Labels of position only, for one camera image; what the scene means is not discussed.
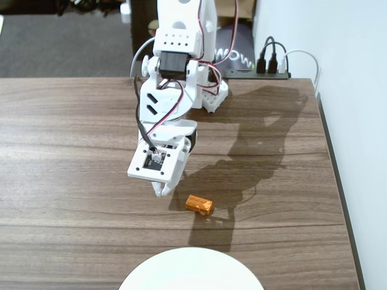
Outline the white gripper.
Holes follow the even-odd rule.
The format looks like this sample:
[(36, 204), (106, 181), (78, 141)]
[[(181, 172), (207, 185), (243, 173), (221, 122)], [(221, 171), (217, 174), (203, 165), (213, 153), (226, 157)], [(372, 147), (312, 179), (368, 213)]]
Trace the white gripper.
[(150, 181), (156, 197), (167, 196), (180, 181), (196, 141), (197, 123), (178, 120), (161, 124), (138, 141), (138, 178)]

